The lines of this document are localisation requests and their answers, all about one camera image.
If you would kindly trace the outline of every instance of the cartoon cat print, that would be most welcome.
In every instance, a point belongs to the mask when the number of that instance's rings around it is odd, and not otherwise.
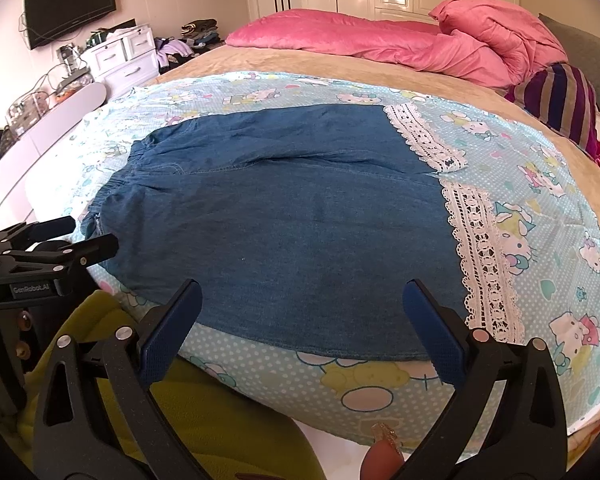
[[[167,117],[166,122],[163,126],[173,126],[174,124],[181,123],[182,121],[188,121],[189,119],[197,119],[198,117],[204,117],[208,115],[213,115],[212,112],[199,112],[196,110],[192,110],[190,112],[183,112],[179,116],[175,117]]]
[[[579,373],[587,365],[592,348],[600,346],[598,318],[585,314],[577,319],[573,312],[565,312],[549,323],[555,336],[553,358],[558,375],[568,370]]]
[[[522,274],[534,260],[533,249],[526,236],[536,227],[531,215],[519,205],[495,204],[496,224],[500,230],[500,241],[509,272],[515,276]]]
[[[259,103],[266,99],[275,99],[280,97],[280,93],[275,88],[269,88],[267,90],[256,90],[250,94],[238,94],[225,97],[222,101],[225,105],[248,105],[252,103]]]
[[[255,72],[229,72],[222,77],[232,83],[237,81],[255,81],[256,79],[262,79],[262,76]]]
[[[453,123],[462,126],[470,134],[474,134],[482,140],[491,140],[493,137],[498,136],[498,134],[491,131],[487,123],[483,121],[474,121],[471,117],[468,117],[462,112],[453,111],[451,112],[451,115],[440,115],[440,119],[445,121],[445,123]]]
[[[382,101],[376,94],[338,94],[338,100],[352,105],[377,105]]]
[[[585,232],[583,244],[578,253],[593,272],[600,274],[600,250],[589,233]]]
[[[414,92],[411,90],[398,90],[397,88],[389,88],[389,90],[393,93],[400,94],[402,97],[406,97],[407,99],[418,101],[420,103],[425,103],[427,99],[431,97],[430,95],[421,94],[420,92]]]
[[[543,173],[532,162],[527,162],[524,166],[518,166],[518,169],[525,176],[529,188],[534,193],[540,194],[544,187],[548,190],[550,195],[555,196],[556,198],[565,195],[560,182],[551,171],[545,171]]]
[[[319,367],[320,383],[334,391],[344,408],[352,412],[378,412],[394,402],[394,389],[410,380],[427,381],[438,377],[431,362],[367,362],[297,352],[298,359]]]
[[[330,86],[331,82],[327,79],[318,79],[314,77],[299,77],[296,79],[299,83],[304,83],[305,85],[321,87],[321,86]]]
[[[549,149],[542,144],[532,146],[531,150],[537,153],[549,168],[560,168],[567,165],[564,157],[557,150]]]

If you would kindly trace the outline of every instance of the pile of clothes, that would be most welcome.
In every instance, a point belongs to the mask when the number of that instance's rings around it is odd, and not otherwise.
[[[190,61],[195,56],[184,40],[174,38],[154,38],[155,50],[158,54],[160,74],[164,74]]]
[[[191,47],[194,55],[204,54],[224,44],[218,33],[216,20],[193,20],[182,26],[183,41]]]

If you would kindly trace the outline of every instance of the beige blanket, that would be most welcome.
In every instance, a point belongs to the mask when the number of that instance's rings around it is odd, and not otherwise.
[[[515,104],[500,97],[493,90],[462,79],[428,72],[414,72],[403,66],[355,57],[330,56],[302,50],[222,46],[157,77],[150,84],[234,70],[291,72],[413,90],[468,103],[506,119],[528,124],[540,130],[562,152],[573,178],[598,216],[600,224],[600,168],[571,141],[558,136]]]

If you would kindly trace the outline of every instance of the television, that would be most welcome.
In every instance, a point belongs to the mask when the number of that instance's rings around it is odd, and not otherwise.
[[[116,10],[116,0],[24,0],[29,49],[54,40]]]

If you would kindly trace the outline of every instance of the striped pillow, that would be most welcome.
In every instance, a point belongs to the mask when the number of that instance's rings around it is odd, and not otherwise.
[[[504,97],[570,139],[600,166],[596,91],[580,69],[566,63],[553,64],[511,86]]]

